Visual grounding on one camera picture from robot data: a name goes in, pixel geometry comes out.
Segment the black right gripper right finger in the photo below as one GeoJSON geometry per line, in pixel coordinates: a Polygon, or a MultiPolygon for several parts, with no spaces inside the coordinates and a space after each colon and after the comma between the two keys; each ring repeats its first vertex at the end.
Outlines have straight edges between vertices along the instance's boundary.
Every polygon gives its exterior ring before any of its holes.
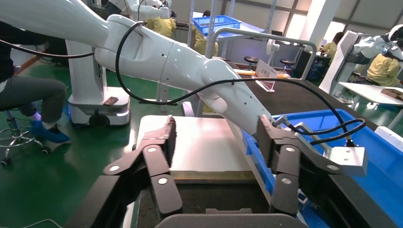
{"type": "Polygon", "coordinates": [[[295,133],[261,116],[259,152],[270,170],[269,210],[296,217],[303,200],[332,228],[395,228],[397,223],[346,170],[295,133]]]}

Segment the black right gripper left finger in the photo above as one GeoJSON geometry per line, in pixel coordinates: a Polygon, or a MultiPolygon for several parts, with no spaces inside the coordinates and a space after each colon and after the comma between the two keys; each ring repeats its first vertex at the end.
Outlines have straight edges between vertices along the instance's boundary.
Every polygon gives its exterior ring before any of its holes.
{"type": "Polygon", "coordinates": [[[104,167],[65,227],[118,228],[127,205],[147,188],[151,189],[157,223],[182,213],[183,202],[170,172],[176,136],[172,116],[162,128],[146,132],[134,151],[104,167]]]}

